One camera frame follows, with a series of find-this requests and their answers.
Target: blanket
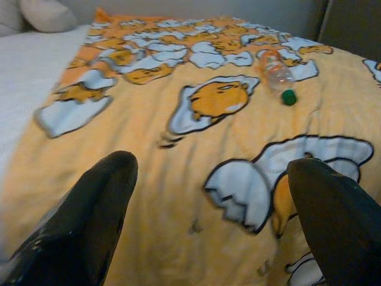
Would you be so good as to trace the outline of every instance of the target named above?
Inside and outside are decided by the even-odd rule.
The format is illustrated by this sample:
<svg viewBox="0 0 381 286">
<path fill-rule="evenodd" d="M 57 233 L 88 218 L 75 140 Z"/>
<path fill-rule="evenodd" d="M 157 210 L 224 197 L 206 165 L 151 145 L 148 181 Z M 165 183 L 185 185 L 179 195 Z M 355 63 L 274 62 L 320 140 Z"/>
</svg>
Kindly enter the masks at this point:
<svg viewBox="0 0 381 286">
<path fill-rule="evenodd" d="M 278 50 L 298 101 L 258 68 Z M 232 17 L 98 10 L 6 177 L 12 252 L 100 158 L 139 176 L 105 285 L 319 285 L 286 167 L 323 160 L 381 201 L 381 63 Z"/>
</svg>

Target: white pillow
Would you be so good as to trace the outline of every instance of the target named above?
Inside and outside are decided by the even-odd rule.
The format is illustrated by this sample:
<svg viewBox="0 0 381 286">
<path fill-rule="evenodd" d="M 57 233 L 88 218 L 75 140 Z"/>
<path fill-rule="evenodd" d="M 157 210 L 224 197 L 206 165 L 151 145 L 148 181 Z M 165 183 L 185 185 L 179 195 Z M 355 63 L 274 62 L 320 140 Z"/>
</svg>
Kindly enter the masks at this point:
<svg viewBox="0 0 381 286">
<path fill-rule="evenodd" d="M 57 33 L 77 26 L 73 12 L 56 0 L 21 0 L 21 12 L 38 31 Z"/>
<path fill-rule="evenodd" d="M 16 34 L 24 28 L 17 0 L 0 0 L 0 37 Z"/>
</svg>

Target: water bottle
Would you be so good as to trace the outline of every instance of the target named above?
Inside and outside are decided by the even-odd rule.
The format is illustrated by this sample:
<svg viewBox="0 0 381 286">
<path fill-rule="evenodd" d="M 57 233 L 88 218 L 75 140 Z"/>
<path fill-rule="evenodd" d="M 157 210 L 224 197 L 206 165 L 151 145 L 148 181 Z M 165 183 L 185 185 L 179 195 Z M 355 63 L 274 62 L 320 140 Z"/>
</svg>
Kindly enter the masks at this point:
<svg viewBox="0 0 381 286">
<path fill-rule="evenodd" d="M 292 89 L 295 80 L 280 54 L 277 51 L 266 51 L 261 55 L 260 62 L 271 93 L 285 105 L 294 105 L 297 101 Z"/>
</svg>

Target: green bottle cap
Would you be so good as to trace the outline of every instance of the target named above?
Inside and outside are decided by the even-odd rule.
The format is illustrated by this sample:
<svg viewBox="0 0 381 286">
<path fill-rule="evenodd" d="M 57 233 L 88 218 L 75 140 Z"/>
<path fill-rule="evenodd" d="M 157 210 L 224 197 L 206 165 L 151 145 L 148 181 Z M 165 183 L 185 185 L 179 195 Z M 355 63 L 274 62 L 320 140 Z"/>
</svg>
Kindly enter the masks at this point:
<svg viewBox="0 0 381 286">
<path fill-rule="evenodd" d="M 282 101 L 285 105 L 294 105 L 297 101 L 296 95 L 292 89 L 287 89 L 282 92 Z"/>
</svg>

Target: bed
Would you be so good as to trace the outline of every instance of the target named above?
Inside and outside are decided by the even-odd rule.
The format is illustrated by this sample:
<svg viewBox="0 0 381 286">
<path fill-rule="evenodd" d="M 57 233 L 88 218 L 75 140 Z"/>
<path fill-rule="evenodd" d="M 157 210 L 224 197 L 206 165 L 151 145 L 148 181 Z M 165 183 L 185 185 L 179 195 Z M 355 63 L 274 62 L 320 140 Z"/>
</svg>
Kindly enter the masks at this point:
<svg viewBox="0 0 381 286">
<path fill-rule="evenodd" d="M 23 114 L 1 127 L 12 134 L 1 143 L 8 253 L 115 150 L 137 157 L 139 177 L 106 285 L 323 284 L 288 189 L 297 158 L 323 160 L 381 201 L 380 63 L 231 17 L 99 10 L 90 28 L 2 40 L 24 57 L 40 43 L 28 53 L 46 66 L 12 85 L 25 62 L 0 55 L 1 88 L 17 95 L 1 116 Z M 269 49 L 296 80 L 293 106 L 258 69 Z"/>
</svg>

